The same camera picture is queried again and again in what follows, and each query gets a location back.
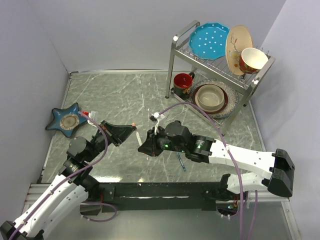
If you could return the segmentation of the white orange-tipped marker pen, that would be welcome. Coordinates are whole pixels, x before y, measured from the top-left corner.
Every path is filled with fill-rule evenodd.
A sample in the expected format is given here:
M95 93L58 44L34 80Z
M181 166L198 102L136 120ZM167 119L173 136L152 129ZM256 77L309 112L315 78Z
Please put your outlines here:
M140 137L140 134L139 134L138 130L135 131L135 134L136 134L136 138L137 138L138 144L139 144L139 146L141 146L142 145L142 140L141 140L141 137Z

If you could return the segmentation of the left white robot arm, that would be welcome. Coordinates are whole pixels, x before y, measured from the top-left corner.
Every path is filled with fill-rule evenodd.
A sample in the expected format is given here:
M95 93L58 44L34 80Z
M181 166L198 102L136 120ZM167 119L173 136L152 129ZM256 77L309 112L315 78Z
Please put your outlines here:
M73 137L67 159L50 186L14 221L5 221L0 233L5 240L43 240L56 223L73 207L100 196L100 183L90 171L104 157L110 144L120 146L135 130L135 125L113 125L102 121L91 140Z

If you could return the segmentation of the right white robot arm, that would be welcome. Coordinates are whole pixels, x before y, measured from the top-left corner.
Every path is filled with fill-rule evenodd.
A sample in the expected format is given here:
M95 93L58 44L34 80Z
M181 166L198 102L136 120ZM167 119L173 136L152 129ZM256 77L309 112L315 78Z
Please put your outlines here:
M211 137L192 134L176 120L165 128L155 126L148 130L145 142L138 148L138 152L150 157L157 157L163 151L184 153L187 159L196 163L245 170L242 175L227 174L218 188L224 199L241 192L260 190L283 198L293 195L295 165L286 150L278 148L275 152L264 152L223 144Z

